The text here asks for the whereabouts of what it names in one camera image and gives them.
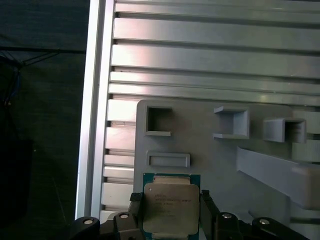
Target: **metal surface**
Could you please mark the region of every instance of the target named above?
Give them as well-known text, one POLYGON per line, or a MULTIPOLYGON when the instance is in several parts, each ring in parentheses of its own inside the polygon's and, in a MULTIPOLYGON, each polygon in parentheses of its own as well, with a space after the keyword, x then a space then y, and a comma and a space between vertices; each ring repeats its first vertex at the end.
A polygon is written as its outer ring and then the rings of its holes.
POLYGON ((104 1, 91 1, 85 59, 75 219, 91 214, 104 1))
POLYGON ((108 127, 105 147, 107 149, 134 151, 135 135, 136 130, 134 128, 108 127))
POLYGON ((320 112, 314 111, 294 111, 295 118, 305 119, 306 132, 310 134, 320 134, 320 112))
POLYGON ((133 179, 133 167, 105 166, 104 174, 107 178, 133 179))
POLYGON ((317 12, 320 5, 316 2, 302 1, 278 1, 278 0, 120 0, 120 3, 146 3, 146 4, 190 4, 190 5, 206 5, 209 6, 230 6, 230 7, 248 7, 250 9, 263 9, 269 11, 288 11, 288 12, 317 12))
POLYGON ((130 14, 146 14, 156 17, 174 17, 174 18, 198 18, 198 19, 215 19, 217 21, 252 21, 255 23, 281 23, 285 24, 319 24, 320 20, 317 14, 310 14, 307 12, 283 12, 283 11, 265 11, 265 9, 254 9, 252 7, 238 6, 233 8, 230 6, 215 5, 208 7, 208 5, 198 4, 192 5, 176 5, 168 4, 151 5, 143 2, 139 4, 117 3, 115 9, 118 13, 123 15, 130 14))
POLYGON ((116 18, 113 37, 198 46, 320 51, 320 35, 316 29, 116 18))
POLYGON ((103 184, 102 204, 105 209, 126 209, 130 204, 133 192, 131 184, 107 183, 103 184))
POLYGON ((305 144, 294 143, 292 145, 292 159, 296 161, 319 163, 320 141, 308 139, 305 144))
POLYGON ((114 20, 114 0, 106 0, 103 22, 103 37, 101 50, 101 68, 99 69, 99 93, 96 117, 95 132, 95 148, 94 148, 94 166, 93 166, 93 182, 92 182, 92 200, 91 200, 91 216, 100 218, 101 200, 103 191, 103 170, 105 159, 105 134, 106 134, 106 115, 108 103, 108 87, 110 76, 110 58, 113 35, 114 20))
MULTIPOLYGON (((316 41, 320 35, 319 10, 317 2, 278 0, 118 1, 109 86, 109 62, 104 61, 101 68, 104 83, 100 85, 101 117, 95 142, 99 156, 96 192, 104 164, 108 183, 132 181, 122 177, 128 176, 127 169, 133 164, 130 156, 135 152, 136 106, 140 99, 298 106, 294 117, 307 120, 309 139, 306 144, 293 145, 292 158, 319 161, 320 141, 310 135, 320 133, 320 115, 315 108, 320 106, 316 41), (232 30, 230 37, 227 29, 232 30), (108 103, 107 89, 111 98, 108 103)), ((110 32, 104 35, 109 41, 110 32)), ((92 94, 90 88, 84 89, 85 94, 92 94)), ((85 185, 84 178, 79 181, 85 185)), ((101 194, 93 197, 96 204, 92 207, 100 209, 101 194)), ((108 206, 103 216, 116 207, 108 206)))
POLYGON ((254 51, 118 44, 113 45, 111 64, 163 70, 317 78, 320 58, 254 51))
POLYGON ((201 87, 178 87, 162 85, 115 84, 109 86, 111 94, 140 96, 159 96, 172 98, 191 98, 206 100, 225 100, 239 102, 270 103, 284 105, 320 106, 318 96, 260 93, 254 91, 235 91, 201 87))
MULTIPOLYGON (((113 71, 110 81, 116 84, 141 84, 141 85, 163 85, 172 87, 198 87, 207 89, 228 89, 242 90, 248 92, 266 92, 277 94, 297 94, 297 95, 319 95, 320 86, 317 84, 308 84, 306 82, 297 83, 279 82, 279 79, 270 77, 252 76, 230 76, 216 74, 208 76, 195 73, 183 73, 181 75, 169 73, 145 73, 145 72, 122 72, 113 71)), ((114 103, 122 107, 125 101, 114 103)))
POLYGON ((133 156, 117 156, 117 155, 106 155, 104 164, 107 166, 118 166, 118 167, 134 167, 135 157, 133 156))

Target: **black cable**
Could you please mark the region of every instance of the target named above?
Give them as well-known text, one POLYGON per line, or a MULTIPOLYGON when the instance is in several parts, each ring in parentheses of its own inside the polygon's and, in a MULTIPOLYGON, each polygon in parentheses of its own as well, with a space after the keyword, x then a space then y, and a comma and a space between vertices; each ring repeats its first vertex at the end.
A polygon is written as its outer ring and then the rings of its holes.
POLYGON ((46 52, 45 54, 41 54, 41 55, 38 55, 38 56, 35 56, 35 57, 31 57, 31 58, 29 58, 27 60, 23 60, 22 63, 23 63, 23 65, 26 65, 26 62, 29 62, 29 61, 31 61, 33 59, 41 58, 41 57, 44 57, 44 56, 50 55, 50 54, 51 54, 51 52, 46 52))
POLYGON ((24 67, 27 67, 27 66, 30 66, 30 65, 33 65, 33 64, 42 62, 42 61, 44 61, 44 60, 53 58, 53 57, 57 56, 58 54, 59 54, 59 53, 55 53, 55 54, 53 54, 53 55, 51 55, 51 56, 47 56, 47 57, 45 57, 45 58, 39 59, 38 61, 34 61, 34 62, 31 62, 31 63, 25 64, 24 67))
POLYGON ((10 53, 10 52, 8 52, 8 51, 5 51, 7 54, 9 54, 10 55, 10 57, 13 59, 13 60, 15 60, 16 62, 18 62, 18 60, 10 53))

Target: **square cutout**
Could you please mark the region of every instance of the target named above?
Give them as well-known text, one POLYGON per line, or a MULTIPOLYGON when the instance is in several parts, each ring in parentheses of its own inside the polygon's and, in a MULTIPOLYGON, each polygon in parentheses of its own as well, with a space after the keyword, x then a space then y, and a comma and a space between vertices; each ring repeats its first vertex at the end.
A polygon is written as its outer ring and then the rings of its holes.
POLYGON ((249 109, 221 106, 214 113, 219 114, 221 133, 213 133, 213 138, 249 139, 249 109))
POLYGON ((171 136, 168 122, 173 119, 171 107, 147 106, 145 134, 149 136, 171 136))

